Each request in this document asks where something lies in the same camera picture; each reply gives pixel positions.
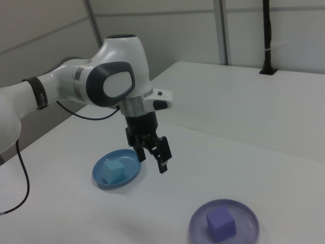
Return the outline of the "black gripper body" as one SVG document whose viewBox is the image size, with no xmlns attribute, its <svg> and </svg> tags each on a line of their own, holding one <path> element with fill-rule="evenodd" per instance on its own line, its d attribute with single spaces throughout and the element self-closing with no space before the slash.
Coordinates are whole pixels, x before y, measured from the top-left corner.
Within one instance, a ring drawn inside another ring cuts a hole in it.
<svg viewBox="0 0 325 244">
<path fill-rule="evenodd" d="M 136 140 L 139 143 L 144 143 L 147 147 L 155 147 L 155 141 L 158 138 L 156 129 L 158 127 L 157 117 L 155 112 L 138 117 L 126 117 L 126 136 L 129 146 L 134 146 Z"/>
</svg>

